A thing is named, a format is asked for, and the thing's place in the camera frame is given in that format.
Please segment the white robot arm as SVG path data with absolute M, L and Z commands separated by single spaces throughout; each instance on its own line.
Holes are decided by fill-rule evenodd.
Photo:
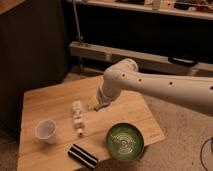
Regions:
M 123 90 L 139 92 L 213 117 L 213 78 L 144 74 L 130 58 L 108 67 L 89 108 L 99 111 Z

